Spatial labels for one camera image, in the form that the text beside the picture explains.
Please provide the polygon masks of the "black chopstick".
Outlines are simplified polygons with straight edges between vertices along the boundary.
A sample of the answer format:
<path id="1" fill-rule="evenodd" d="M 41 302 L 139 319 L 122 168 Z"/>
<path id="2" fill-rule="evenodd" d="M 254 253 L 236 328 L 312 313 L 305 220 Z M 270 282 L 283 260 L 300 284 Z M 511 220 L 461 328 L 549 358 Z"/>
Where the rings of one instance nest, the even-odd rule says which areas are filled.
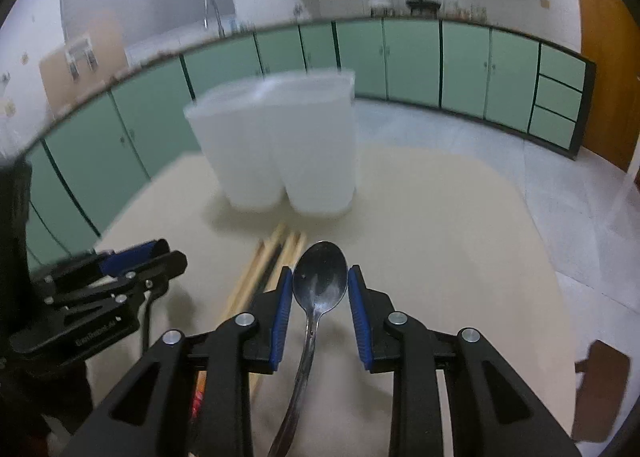
<path id="1" fill-rule="evenodd" d="M 273 272 L 271 266 L 277 262 L 284 244 L 285 237 L 278 240 L 270 239 L 264 243 L 264 249 L 258 255 L 252 275 L 250 275 L 250 299 L 253 299 L 266 286 Z"/>

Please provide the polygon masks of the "silver metal spoon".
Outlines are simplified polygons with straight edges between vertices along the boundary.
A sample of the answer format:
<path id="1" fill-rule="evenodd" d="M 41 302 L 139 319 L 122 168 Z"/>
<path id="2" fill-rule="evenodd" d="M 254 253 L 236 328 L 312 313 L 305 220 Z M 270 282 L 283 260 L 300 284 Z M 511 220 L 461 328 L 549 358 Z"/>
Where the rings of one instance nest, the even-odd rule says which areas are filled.
<path id="1" fill-rule="evenodd" d="M 293 295 L 306 316 L 305 343 L 296 371 L 288 409 L 268 451 L 269 456 L 286 456 L 290 450 L 311 374 L 321 318 L 342 301 L 348 280 L 347 261 L 332 241 L 317 241 L 298 259 L 293 273 Z"/>

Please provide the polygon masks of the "plain bamboo chopstick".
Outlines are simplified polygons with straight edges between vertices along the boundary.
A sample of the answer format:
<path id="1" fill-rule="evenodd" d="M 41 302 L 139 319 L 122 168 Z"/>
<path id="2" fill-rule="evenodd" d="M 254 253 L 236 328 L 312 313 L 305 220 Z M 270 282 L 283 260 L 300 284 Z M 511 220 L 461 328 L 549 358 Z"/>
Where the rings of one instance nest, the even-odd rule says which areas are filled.
<path id="1" fill-rule="evenodd" d="M 282 269 L 285 266 L 293 269 L 306 243 L 305 233 L 290 229 L 284 223 L 278 224 L 267 239 L 258 243 L 247 274 L 248 310 L 253 309 L 258 297 L 277 288 Z"/>

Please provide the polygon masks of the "light wooden chopstick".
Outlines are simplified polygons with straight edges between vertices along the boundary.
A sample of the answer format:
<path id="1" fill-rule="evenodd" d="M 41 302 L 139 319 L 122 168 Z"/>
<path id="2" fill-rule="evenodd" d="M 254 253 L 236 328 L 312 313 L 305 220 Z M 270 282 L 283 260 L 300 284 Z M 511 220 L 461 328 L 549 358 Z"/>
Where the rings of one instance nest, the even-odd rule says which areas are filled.
<path id="1" fill-rule="evenodd" d="M 219 315 L 217 324 L 221 324 L 227 321 L 228 318 L 246 311 L 250 307 L 250 303 L 253 299 L 250 299 L 250 275 L 252 275 L 253 267 L 255 266 L 258 255 L 264 249 L 264 243 L 267 240 L 278 240 L 282 237 L 286 238 L 288 227 L 284 223 L 279 223 L 273 230 L 271 235 L 266 240 L 259 240 L 252 255 L 250 262 L 244 267 L 242 274 L 236 282 L 232 292 L 230 293 L 227 303 L 224 306 L 224 310 Z"/>

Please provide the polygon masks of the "red end bamboo chopstick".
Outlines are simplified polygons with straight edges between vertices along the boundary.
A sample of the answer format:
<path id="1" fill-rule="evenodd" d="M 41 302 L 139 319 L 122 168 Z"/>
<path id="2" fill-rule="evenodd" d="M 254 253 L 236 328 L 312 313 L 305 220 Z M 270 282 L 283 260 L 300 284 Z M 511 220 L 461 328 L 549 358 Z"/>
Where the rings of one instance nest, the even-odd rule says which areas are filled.
<path id="1" fill-rule="evenodd" d="M 304 235 L 301 232 L 292 232 L 286 237 L 264 292 L 270 292 L 277 288 L 283 266 L 292 267 L 295 264 L 299 256 L 298 247 L 302 244 L 303 237 Z"/>

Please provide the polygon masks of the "red patterned wooden chopstick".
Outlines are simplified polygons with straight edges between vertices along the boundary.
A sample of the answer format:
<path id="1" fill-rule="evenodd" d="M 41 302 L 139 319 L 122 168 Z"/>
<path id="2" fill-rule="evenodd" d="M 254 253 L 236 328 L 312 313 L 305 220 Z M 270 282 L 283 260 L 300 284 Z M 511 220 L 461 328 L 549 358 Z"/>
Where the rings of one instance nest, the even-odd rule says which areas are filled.
<path id="1" fill-rule="evenodd" d="M 198 422 L 200 421 L 200 414 L 201 414 L 201 408 L 202 408 L 202 403 L 204 399 L 205 385 L 206 385 L 206 371 L 201 370 L 198 372 L 198 377 L 196 377 L 196 384 L 195 384 L 195 389 L 194 389 L 194 394 L 192 399 L 191 419 L 190 419 L 190 426 L 192 429 L 194 429 L 198 425 Z"/>

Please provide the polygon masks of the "green lower kitchen cabinets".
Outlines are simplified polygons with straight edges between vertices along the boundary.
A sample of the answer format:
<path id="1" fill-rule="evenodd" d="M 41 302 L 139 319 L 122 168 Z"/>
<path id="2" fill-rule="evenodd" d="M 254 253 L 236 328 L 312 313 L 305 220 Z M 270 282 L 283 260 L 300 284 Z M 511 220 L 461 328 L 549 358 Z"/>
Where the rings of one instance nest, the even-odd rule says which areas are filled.
<path id="1" fill-rule="evenodd" d="M 101 82 L 45 128 L 32 164 L 27 260 L 89 249 L 166 165 L 193 151 L 183 107 L 223 82 L 349 68 L 361 99 L 468 116 L 562 155 L 582 146 L 597 67 L 500 27 L 422 18 L 288 25 L 160 53 Z"/>

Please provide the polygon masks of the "brown wooden stool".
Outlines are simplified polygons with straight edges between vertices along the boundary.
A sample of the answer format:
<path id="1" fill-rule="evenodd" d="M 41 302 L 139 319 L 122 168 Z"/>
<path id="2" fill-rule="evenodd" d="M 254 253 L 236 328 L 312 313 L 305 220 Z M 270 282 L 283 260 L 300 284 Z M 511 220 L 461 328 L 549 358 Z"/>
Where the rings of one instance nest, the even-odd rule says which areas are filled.
<path id="1" fill-rule="evenodd" d="M 623 403 L 630 359 L 615 347 L 594 340 L 587 357 L 575 363 L 575 373 L 582 375 L 582 381 L 570 436 L 575 442 L 605 442 Z"/>

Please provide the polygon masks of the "white twin utensil holder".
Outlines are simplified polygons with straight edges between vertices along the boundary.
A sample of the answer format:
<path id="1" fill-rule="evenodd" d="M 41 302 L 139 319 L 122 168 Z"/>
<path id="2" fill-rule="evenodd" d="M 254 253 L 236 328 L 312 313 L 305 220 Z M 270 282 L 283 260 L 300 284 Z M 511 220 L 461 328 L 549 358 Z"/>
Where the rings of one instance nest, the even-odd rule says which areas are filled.
<path id="1" fill-rule="evenodd" d="M 356 193 L 351 69 L 295 70 L 219 84 L 183 115 L 236 210 L 282 199 L 303 216 L 335 217 Z"/>

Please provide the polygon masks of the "cardboard box with label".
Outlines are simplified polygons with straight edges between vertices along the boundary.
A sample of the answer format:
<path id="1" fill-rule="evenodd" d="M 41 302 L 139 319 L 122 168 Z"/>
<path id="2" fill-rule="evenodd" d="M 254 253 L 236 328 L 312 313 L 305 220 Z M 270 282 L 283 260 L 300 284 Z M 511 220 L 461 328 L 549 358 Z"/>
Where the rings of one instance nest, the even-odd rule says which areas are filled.
<path id="1" fill-rule="evenodd" d="M 99 12 L 83 32 L 39 63 L 50 112 L 62 113 L 127 67 L 122 26 L 112 11 Z"/>

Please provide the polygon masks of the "white cooking pot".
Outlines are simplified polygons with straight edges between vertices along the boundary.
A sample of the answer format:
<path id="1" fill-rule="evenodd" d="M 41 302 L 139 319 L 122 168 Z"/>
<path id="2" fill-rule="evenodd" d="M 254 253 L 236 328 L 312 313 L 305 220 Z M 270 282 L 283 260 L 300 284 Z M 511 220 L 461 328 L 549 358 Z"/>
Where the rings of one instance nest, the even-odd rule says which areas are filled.
<path id="1" fill-rule="evenodd" d="M 394 14 L 393 0 L 369 0 L 370 17 L 386 17 Z"/>

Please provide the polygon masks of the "black wok on stove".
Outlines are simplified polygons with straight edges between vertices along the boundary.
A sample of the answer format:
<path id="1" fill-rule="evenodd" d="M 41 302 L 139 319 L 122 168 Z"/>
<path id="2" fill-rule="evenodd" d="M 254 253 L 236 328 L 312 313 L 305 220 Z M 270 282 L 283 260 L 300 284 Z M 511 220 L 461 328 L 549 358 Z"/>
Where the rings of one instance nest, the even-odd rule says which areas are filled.
<path id="1" fill-rule="evenodd" d="M 436 18 L 442 4 L 435 0 L 406 0 L 406 6 L 411 16 Z"/>

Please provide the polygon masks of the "brown wooden door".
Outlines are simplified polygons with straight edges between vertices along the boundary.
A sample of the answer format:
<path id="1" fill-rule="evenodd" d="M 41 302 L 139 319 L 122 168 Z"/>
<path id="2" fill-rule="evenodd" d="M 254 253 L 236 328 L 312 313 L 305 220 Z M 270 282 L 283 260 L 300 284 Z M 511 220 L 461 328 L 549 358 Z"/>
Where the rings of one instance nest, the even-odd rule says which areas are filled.
<path id="1" fill-rule="evenodd" d="M 579 0 L 582 55 L 596 64 L 585 147 L 627 170 L 639 139 L 639 25 L 623 0 Z"/>

